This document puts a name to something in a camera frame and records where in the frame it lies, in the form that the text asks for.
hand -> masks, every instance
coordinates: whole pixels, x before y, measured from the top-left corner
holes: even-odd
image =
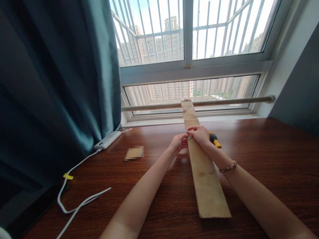
[[[170,146],[168,147],[174,155],[178,155],[182,149],[188,148],[187,137],[188,134],[179,134],[174,136]]]
[[[208,130],[202,125],[196,125],[188,128],[187,133],[191,135],[200,145],[203,145],[209,142],[209,132]]]

window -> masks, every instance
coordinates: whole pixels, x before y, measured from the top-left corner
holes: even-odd
[[[177,103],[182,98],[193,101],[229,100],[248,98],[252,95],[259,75],[224,77],[196,81],[126,86],[125,93],[131,106]],[[241,109],[247,104],[199,107],[197,110]],[[181,109],[135,111],[134,115],[181,112]]]
[[[121,67],[184,59],[182,0],[110,0],[110,4]],[[172,43],[177,37],[180,40]]]
[[[271,54],[293,2],[109,1],[125,106],[168,104],[182,98],[200,101],[260,96],[274,62]],[[252,112],[254,105],[198,107],[196,111]],[[129,114],[138,118],[178,111]]]
[[[193,59],[263,51],[277,3],[277,0],[195,0]]]

yellow tag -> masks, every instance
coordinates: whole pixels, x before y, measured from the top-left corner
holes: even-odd
[[[72,180],[72,179],[73,179],[73,176],[68,175],[68,176],[67,176],[67,179],[68,179],[68,180]]]

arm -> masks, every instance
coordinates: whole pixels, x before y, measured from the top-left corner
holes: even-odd
[[[221,170],[234,162],[209,141],[204,126],[193,126],[190,135]],[[224,173],[229,184],[270,238],[317,238],[274,194],[237,165]]]
[[[187,148],[187,134],[176,135],[168,149],[137,182],[124,199],[101,235],[105,238],[137,238],[155,194],[182,148]]]

window sill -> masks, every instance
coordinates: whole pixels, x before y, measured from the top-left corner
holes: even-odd
[[[202,116],[198,117],[199,122],[208,122],[208,121],[221,121],[221,120],[242,120],[242,119],[257,119],[263,118],[257,114],[246,114],[246,115],[223,115],[223,116]],[[121,128],[127,127],[139,127],[139,126],[148,126],[148,125],[161,125],[161,124],[176,124],[184,123],[183,118],[174,118],[174,119],[148,119],[148,120],[137,120],[129,121],[121,126]]]

